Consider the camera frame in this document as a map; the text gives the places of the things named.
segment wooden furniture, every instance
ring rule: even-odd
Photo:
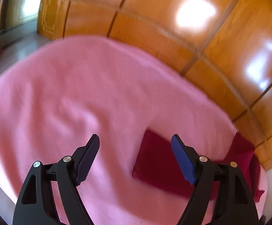
[[[56,4],[56,13],[39,16],[39,24],[52,16],[48,38],[98,34],[147,51],[225,110],[263,167],[272,168],[272,0]]]
[[[41,0],[38,15],[38,34],[52,40],[56,29],[56,17],[63,0]]]

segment blue gripper pad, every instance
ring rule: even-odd
[[[186,154],[183,143],[180,143],[179,139],[174,135],[171,138],[171,149],[175,155],[175,158],[180,166],[180,169],[184,175],[185,180],[189,181],[192,185],[196,183],[196,177],[194,172],[194,165],[190,158]]]

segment wooden cabinet door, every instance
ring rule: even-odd
[[[52,40],[55,30],[56,17],[62,0],[41,0],[37,32]]]

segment dark red towel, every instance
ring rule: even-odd
[[[235,161],[244,174],[255,202],[259,202],[264,191],[258,190],[261,168],[254,150],[250,142],[236,133],[224,160],[214,162],[228,164]],[[149,185],[186,198],[189,198],[193,191],[193,186],[184,179],[170,142],[151,130],[144,133],[132,175]],[[213,186],[211,199],[216,198],[218,188],[218,183]]]

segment bed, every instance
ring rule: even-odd
[[[95,133],[100,151],[78,187],[93,222],[176,224],[188,200],[132,177],[147,128],[167,139],[177,133],[214,160],[224,158],[237,132],[202,91],[141,49],[100,36],[49,43],[0,77],[0,187],[15,203],[34,161],[56,162]],[[261,217],[262,168],[259,189]],[[211,201],[203,223],[213,207]]]

